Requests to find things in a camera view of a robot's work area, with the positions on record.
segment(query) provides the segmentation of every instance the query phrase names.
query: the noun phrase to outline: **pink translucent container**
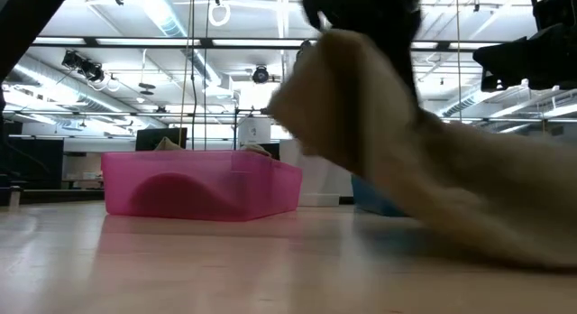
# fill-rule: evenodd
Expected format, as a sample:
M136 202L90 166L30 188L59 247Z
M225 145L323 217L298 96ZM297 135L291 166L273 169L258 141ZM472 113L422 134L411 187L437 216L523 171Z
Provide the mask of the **pink translucent container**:
M246 221L298 205L302 171L256 152L110 152L111 215Z

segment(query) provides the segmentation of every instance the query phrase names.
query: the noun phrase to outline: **ceiling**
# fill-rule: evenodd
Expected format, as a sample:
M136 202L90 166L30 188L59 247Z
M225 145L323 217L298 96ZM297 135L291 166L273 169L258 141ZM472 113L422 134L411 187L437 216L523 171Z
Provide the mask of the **ceiling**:
M67 0L42 31L41 37L166 36L151 16L151 11L161 10L150 5L154 2L146 5L143 0L123 1L124 5L118 5L115 0ZM168 1L176 17L189 32L194 33L195 39L302 40L318 36L316 30L311 28L303 17L298 0L222 0L230 6L230 19L221 26L215 26L208 21L208 3L215 5L215 0ZM421 3L424 19L417 36L420 41L509 42L536 32L530 0L422 0ZM474 10L475 3L479 3L479 11ZM224 8L216 8L213 13L216 21L225 17ZM61 65L67 49L70 50L35 46L28 50L27 56L55 70L54 79L61 75L67 78L66 81L71 78L80 85L85 85L86 79L83 76L76 71L70 72ZM240 103L242 107L264 107L267 97L263 98L260 94L270 94L281 81L283 59L286 65L284 71L289 74L296 58L294 50L197 49L197 53L206 59L206 64L211 69L230 79L225 85L221 85L221 89L207 89L202 76L199 76L201 74L196 75L193 86L190 77L194 70L180 49L163 47L144 51L76 47L73 50L86 59L101 63L108 76L114 76L108 86L94 85L87 90L102 88L98 91L100 97L109 97L119 103L122 111L131 112L152 112L158 106L170 106L174 109L183 102L190 106L195 104L195 101L207 112L232 112L234 103ZM547 101L552 96L546 94L549 92L531 92L520 88L498 95L482 94L479 91L481 67L472 59L470 52L416 51L413 52L413 61L420 99L423 106L432 112L440 113L454 106L460 97L476 100L473 106L463 110L463 116L468 117L495 116L498 112L503 116L514 115L526 108L535 107L532 103L527 103L535 100L535 97L541 98L535 101L543 104L541 110L549 107ZM278 79L277 83L270 84L270 89L264 90L268 93L254 93L255 84L251 82L250 75L258 65L266 66L268 72ZM154 95L141 94L141 82L156 86ZM527 105L517 110L511 108L523 103ZM174 122L174 118L159 120L164 124Z

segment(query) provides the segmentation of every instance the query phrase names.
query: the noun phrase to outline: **blue container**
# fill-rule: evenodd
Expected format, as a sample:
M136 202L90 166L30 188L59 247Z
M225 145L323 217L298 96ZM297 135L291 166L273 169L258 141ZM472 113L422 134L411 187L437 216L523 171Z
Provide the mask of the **blue container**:
M371 184L352 176L354 203L358 209L387 217L406 217L392 201L384 198Z

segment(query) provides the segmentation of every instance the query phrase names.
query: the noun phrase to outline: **pink plastic bin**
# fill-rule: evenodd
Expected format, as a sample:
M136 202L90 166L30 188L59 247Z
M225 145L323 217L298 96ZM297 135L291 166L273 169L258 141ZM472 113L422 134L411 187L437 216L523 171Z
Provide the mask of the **pink plastic bin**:
M111 215L246 221L298 205L299 168L256 152L110 152L102 158Z

